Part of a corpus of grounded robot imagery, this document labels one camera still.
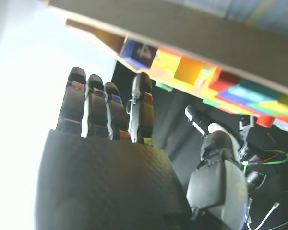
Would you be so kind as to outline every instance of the white cable connector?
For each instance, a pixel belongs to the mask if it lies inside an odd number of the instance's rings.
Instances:
[[[274,211],[274,209],[276,209],[279,206],[278,202],[275,202],[272,206],[272,208],[270,209],[270,211],[267,213],[267,215],[265,216],[265,218],[263,219],[263,221],[261,221],[261,223],[258,225],[257,228],[252,229],[250,227],[250,224],[247,223],[246,225],[248,226],[249,230],[259,230],[259,228],[265,223],[265,221],[268,219],[268,217],[271,215],[271,213]]]

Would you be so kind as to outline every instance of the black wire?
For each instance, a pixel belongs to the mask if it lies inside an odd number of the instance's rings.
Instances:
[[[284,225],[286,225],[286,224],[288,224],[288,221],[287,221],[286,223],[283,223],[283,224],[281,224],[281,225],[278,225],[278,226],[276,226],[276,227],[274,227],[274,228],[266,229],[266,230],[278,229],[278,228],[280,228],[280,227],[282,227],[282,226],[284,226]]]

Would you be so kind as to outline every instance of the robotic hand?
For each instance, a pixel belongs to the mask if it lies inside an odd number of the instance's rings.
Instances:
[[[231,137],[222,131],[207,135],[186,196],[167,156],[151,146],[150,92],[148,75],[138,74],[127,132],[117,87],[104,85],[97,75],[86,83],[85,72],[72,69],[57,128],[49,132],[40,164],[37,230],[187,230],[215,220],[222,229],[241,229],[246,184]]]

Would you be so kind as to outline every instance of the yellow stripe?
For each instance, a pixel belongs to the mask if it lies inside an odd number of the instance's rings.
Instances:
[[[245,22],[249,26],[254,26],[268,11],[274,6],[278,0],[261,0],[256,9]]]

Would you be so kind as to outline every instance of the teal block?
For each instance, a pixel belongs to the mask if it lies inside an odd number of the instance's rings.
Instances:
[[[282,97],[282,93],[255,82],[242,79],[239,84],[228,90],[228,93],[250,102],[274,101]]]

